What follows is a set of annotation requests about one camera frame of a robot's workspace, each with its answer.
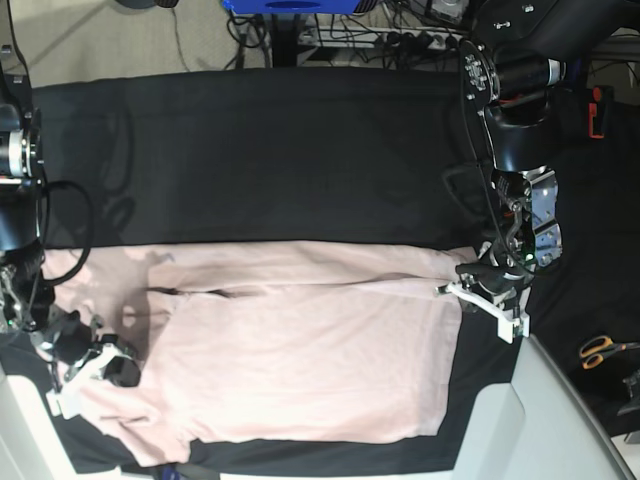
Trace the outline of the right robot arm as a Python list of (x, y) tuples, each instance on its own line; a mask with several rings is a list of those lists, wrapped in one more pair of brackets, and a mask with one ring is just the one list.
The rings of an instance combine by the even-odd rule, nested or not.
[(28, 72), (16, 46), (1, 43), (1, 334), (26, 334), (46, 359), (52, 413), (71, 419), (87, 410), (83, 392), (97, 381), (131, 388), (140, 381), (139, 355), (111, 325), (109, 314), (83, 317), (56, 302), (56, 287), (88, 260), (94, 225), (76, 264), (57, 278), (43, 272), (51, 195), (87, 192), (70, 181), (49, 182), (41, 153), (39, 113), (32, 104)]

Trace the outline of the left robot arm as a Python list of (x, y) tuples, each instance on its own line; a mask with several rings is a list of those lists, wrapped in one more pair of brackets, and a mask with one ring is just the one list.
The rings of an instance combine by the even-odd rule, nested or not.
[(462, 103), (473, 106), (492, 163), (481, 184), (495, 237), (438, 291), (494, 317), (506, 343), (529, 335), (531, 284), (563, 252), (549, 166), (562, 142), (555, 90), (638, 12), (636, 1), (486, 1), (460, 44)]

